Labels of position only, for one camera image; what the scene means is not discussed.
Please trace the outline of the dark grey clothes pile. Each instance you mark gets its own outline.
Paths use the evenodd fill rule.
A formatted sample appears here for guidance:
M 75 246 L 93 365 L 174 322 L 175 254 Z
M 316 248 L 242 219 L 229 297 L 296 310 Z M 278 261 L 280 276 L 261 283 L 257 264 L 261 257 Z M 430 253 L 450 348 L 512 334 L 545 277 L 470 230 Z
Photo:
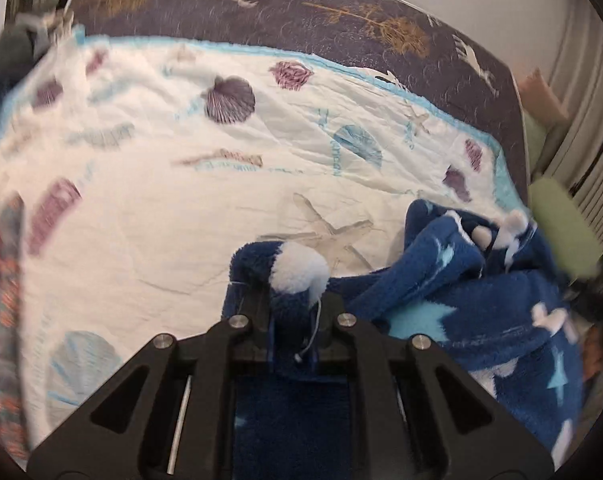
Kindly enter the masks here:
M 74 13 L 18 14 L 0 34 L 0 107 L 50 48 L 73 28 Z

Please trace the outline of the folded patterned multicolour garment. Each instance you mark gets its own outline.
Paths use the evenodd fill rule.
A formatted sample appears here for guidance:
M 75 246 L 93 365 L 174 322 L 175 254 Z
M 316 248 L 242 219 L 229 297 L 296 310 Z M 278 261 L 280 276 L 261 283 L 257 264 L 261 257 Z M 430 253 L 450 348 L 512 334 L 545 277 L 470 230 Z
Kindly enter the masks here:
M 0 442 L 20 467 L 29 456 L 20 365 L 24 202 L 10 196 L 0 210 Z

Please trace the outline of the green cushion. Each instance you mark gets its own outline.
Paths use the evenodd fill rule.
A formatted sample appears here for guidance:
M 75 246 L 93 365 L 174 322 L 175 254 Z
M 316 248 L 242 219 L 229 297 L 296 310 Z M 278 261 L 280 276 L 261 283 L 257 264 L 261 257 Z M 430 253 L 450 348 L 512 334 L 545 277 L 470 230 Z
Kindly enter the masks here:
M 528 112 L 523 113 L 523 121 L 533 218 L 547 239 L 557 266 L 572 282 L 595 278 L 603 248 L 566 188 L 540 171 L 548 130 Z

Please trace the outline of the white pleated curtain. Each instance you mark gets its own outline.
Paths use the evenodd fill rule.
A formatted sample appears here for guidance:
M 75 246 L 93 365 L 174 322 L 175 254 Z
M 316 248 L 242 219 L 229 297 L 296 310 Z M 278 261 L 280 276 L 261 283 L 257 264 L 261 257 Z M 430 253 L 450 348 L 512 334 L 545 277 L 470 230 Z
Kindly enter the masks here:
M 603 245 L 603 21 L 589 0 L 571 0 L 550 88 L 569 119 L 551 134 L 542 172 L 563 184 Z

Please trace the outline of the white sea-pattern quilt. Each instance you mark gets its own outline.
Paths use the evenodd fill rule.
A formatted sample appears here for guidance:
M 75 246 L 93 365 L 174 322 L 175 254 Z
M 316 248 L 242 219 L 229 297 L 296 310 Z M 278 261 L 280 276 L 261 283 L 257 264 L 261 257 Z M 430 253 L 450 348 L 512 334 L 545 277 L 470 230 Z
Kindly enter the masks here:
M 522 207 L 492 136 L 362 68 L 81 32 L 1 107 L 0 210 L 13 194 L 29 451 L 153 335 L 216 323 L 247 243 L 364 274 L 399 257 L 413 200 Z

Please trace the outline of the navy blue star fleece garment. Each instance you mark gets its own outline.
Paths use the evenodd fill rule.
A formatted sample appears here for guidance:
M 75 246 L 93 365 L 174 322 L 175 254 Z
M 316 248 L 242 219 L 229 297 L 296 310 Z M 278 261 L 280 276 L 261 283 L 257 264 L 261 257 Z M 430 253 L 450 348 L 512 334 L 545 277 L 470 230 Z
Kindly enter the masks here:
M 513 210 L 498 222 L 416 200 L 403 251 L 387 268 L 333 278 L 327 260 L 294 240 L 262 240 L 230 263 L 224 315 L 266 285 L 290 330 L 311 330 L 323 292 L 389 336 L 423 334 L 443 347 L 560 465 L 581 411 L 578 334 L 547 240 Z

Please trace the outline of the peach pillow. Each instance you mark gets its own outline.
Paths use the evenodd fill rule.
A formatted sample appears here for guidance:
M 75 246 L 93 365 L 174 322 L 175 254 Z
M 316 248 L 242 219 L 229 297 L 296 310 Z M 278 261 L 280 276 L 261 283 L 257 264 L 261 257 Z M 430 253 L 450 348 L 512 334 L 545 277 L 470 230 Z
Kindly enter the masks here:
M 517 88 L 524 110 L 544 128 L 550 129 L 568 122 L 566 107 L 545 81 L 539 68 L 518 81 Z

